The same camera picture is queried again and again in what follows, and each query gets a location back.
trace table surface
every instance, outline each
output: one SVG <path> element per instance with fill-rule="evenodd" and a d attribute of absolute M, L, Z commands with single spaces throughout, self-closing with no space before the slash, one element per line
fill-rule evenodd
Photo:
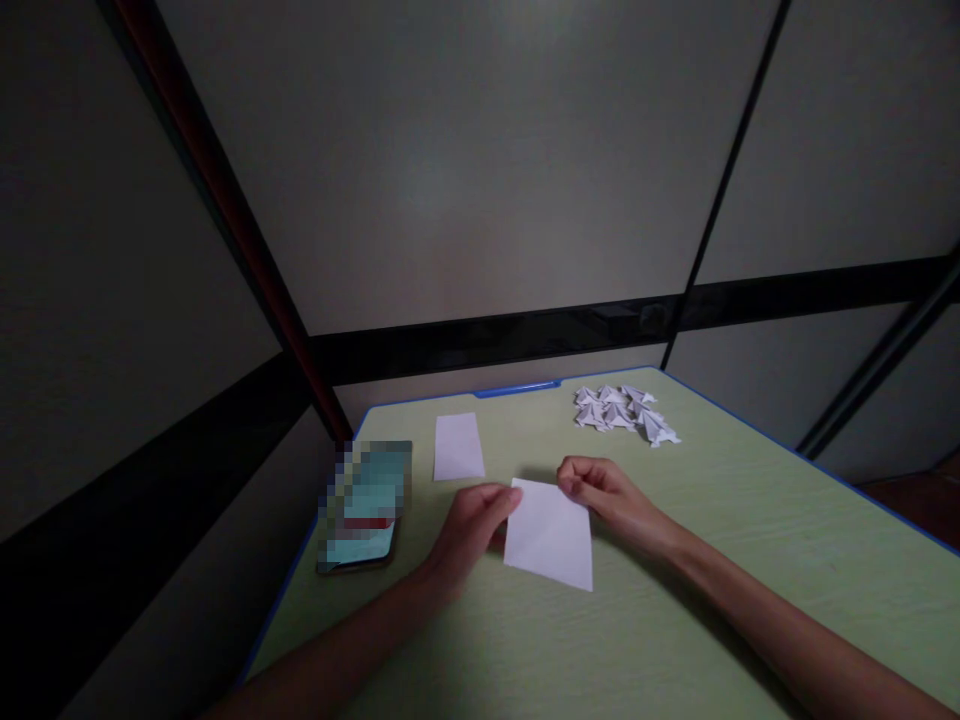
<path fill-rule="evenodd" d="M 683 442 L 573 422 L 582 385 L 634 385 Z M 413 441 L 393 563 L 320 577 L 315 528 L 251 656 L 251 677 L 423 560 L 453 493 L 434 483 L 435 418 L 476 412 L 488 481 L 555 481 L 606 456 L 676 520 L 942 702 L 960 708 L 960 557 L 656 368 L 480 398 L 371 408 L 357 438 Z M 594 524 L 594 592 L 481 559 L 464 597 L 398 652 L 347 714 L 375 717 L 799 717 L 769 671 L 685 588 Z"/>

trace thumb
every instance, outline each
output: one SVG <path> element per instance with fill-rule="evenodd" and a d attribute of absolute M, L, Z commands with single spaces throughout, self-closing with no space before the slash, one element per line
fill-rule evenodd
<path fill-rule="evenodd" d="M 611 498 L 607 493 L 579 478 L 561 478 L 557 481 L 557 485 L 560 486 L 563 494 L 575 503 L 585 505 L 601 515 L 605 515 L 610 507 Z"/>
<path fill-rule="evenodd" d="M 520 504 L 522 498 L 523 490 L 520 488 L 504 488 L 497 499 L 480 516 L 480 521 L 477 523 L 480 532 L 487 535 L 489 539 L 489 536 L 493 535 L 500 523 L 517 509 L 517 505 Z"/>

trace blue handle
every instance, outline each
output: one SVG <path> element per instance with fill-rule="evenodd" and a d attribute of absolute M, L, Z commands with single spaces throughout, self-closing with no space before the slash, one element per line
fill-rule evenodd
<path fill-rule="evenodd" d="M 533 392 L 534 390 L 550 390 L 560 387 L 559 380 L 547 380 L 542 383 L 528 383 L 527 385 L 511 385 L 505 388 L 491 388 L 489 390 L 479 390 L 474 393 L 475 397 L 483 400 L 488 397 L 500 397 L 501 395 L 516 395 L 522 392 Z"/>

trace smartphone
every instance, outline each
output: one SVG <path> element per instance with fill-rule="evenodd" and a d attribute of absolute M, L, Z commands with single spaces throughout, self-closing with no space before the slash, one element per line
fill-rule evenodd
<path fill-rule="evenodd" d="M 400 516 L 410 502 L 409 441 L 350 442 L 318 507 L 317 572 L 372 570 L 393 560 Z"/>

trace hand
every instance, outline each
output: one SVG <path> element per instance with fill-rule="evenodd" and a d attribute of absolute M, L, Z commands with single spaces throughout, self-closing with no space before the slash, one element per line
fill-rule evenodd
<path fill-rule="evenodd" d="M 520 488 L 497 483 L 475 485 L 457 492 L 440 537 L 420 568 L 431 582 L 439 584 L 446 599 L 460 597 L 473 566 L 522 497 Z"/>
<path fill-rule="evenodd" d="M 567 497 L 593 510 L 623 540 L 648 555 L 660 556 L 685 532 L 657 509 L 612 460 L 565 457 L 557 468 L 557 485 Z"/>

